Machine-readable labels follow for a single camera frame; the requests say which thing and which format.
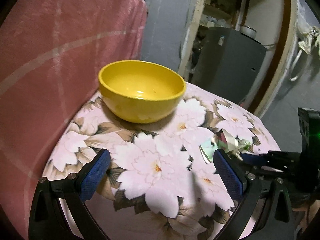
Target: pink blanket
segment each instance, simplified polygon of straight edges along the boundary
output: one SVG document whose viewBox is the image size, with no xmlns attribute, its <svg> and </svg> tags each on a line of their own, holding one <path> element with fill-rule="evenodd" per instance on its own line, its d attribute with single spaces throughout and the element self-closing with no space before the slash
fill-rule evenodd
<svg viewBox="0 0 320 240">
<path fill-rule="evenodd" d="M 27 239 L 37 179 L 104 65 L 137 59 L 143 0 L 18 0 L 0 28 L 0 204 Z"/>
</svg>

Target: table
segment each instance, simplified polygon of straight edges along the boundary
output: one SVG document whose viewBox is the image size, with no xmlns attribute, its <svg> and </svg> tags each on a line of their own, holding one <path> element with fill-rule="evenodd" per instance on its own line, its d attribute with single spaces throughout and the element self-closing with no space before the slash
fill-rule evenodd
<svg viewBox="0 0 320 240">
<path fill-rule="evenodd" d="M 173 114 L 143 125 L 116 117 L 97 92 L 60 138 L 43 176 L 63 179 L 106 148 L 111 166 L 86 205 L 111 240 L 213 239 L 237 203 L 199 145 L 222 128 L 251 141 L 253 154 L 279 150 L 260 119 L 189 83 Z"/>
</svg>

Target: metal screw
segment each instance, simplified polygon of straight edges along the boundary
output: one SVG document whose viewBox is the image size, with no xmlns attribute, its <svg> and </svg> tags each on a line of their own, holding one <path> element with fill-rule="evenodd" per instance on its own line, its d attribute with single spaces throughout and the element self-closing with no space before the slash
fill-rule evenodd
<svg viewBox="0 0 320 240">
<path fill-rule="evenodd" d="M 249 174 L 247 175 L 247 177 L 248 177 L 248 179 L 250 179 L 250 180 L 254 180 L 254 179 L 256 178 L 256 175 L 254 175 L 254 174 L 252 174 L 252 173 L 249 173 Z"/>
<path fill-rule="evenodd" d="M 277 182 L 280 183 L 280 184 L 283 184 L 283 179 L 278 178 L 278 179 L 277 179 Z"/>
<path fill-rule="evenodd" d="M 73 173 L 70 173 L 70 174 L 67 176 L 67 178 L 68 178 L 68 179 L 75 179 L 76 176 L 77 176 L 77 174 L 73 172 Z"/>
<path fill-rule="evenodd" d="M 39 182 L 40 182 L 40 183 L 44 183 L 46 179 L 47 179 L 46 177 L 41 177 L 41 178 L 39 179 Z"/>
</svg>

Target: yellow bowl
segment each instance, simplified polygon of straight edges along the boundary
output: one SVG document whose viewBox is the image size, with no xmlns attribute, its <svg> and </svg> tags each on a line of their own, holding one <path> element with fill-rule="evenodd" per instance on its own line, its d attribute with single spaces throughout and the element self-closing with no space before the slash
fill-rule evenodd
<svg viewBox="0 0 320 240">
<path fill-rule="evenodd" d="M 164 66 L 123 60 L 99 72 L 103 101 L 120 118 L 135 123 L 156 122 L 168 116 L 180 102 L 186 83 Z"/>
</svg>

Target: wooden door frame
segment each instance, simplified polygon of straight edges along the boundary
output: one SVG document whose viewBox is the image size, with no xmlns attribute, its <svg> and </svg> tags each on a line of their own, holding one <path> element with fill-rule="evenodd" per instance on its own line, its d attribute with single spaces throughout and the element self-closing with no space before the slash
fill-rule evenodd
<svg viewBox="0 0 320 240">
<path fill-rule="evenodd" d="M 242 19 L 242 24 L 245 24 L 247 19 L 248 10 L 249 10 L 249 3 L 250 0 L 246 1 L 245 9 L 244 9 L 244 16 Z M 290 17 L 291 15 L 291 0 L 284 0 L 284 9 L 283 9 L 283 20 L 280 29 L 279 40 L 277 42 L 276 50 L 274 52 L 273 58 L 270 62 L 269 68 L 266 72 L 266 75 L 254 96 L 252 102 L 248 107 L 248 111 L 254 114 L 258 114 L 257 110 L 259 105 L 261 104 L 263 98 L 265 97 L 271 82 L 273 81 L 278 66 L 280 64 L 281 59 L 283 58 L 283 54 L 285 52 L 284 48 L 287 43 L 287 37 L 289 33 L 289 25 L 290 25 Z"/>
<path fill-rule="evenodd" d="M 263 116 L 267 109 L 270 107 L 272 101 L 274 100 L 276 94 L 278 93 L 284 78 L 290 68 L 290 62 L 294 54 L 294 49 L 296 47 L 296 33 L 297 25 L 296 20 L 298 16 L 298 5 L 297 0 L 290 0 L 291 11 L 289 19 L 289 29 L 288 35 L 285 41 L 284 50 L 280 58 L 279 65 L 276 68 L 276 71 L 273 75 L 273 78 L 268 86 L 266 93 L 264 94 L 262 100 L 260 101 L 258 107 L 255 109 L 254 114 L 258 117 Z"/>
<path fill-rule="evenodd" d="M 236 28 L 236 23 L 239 18 L 239 15 L 240 15 L 241 4 L 242 4 L 242 0 L 236 1 L 236 11 L 235 11 L 235 14 L 233 15 L 233 18 L 231 20 L 231 25 L 233 25 L 234 28 Z"/>
</svg>

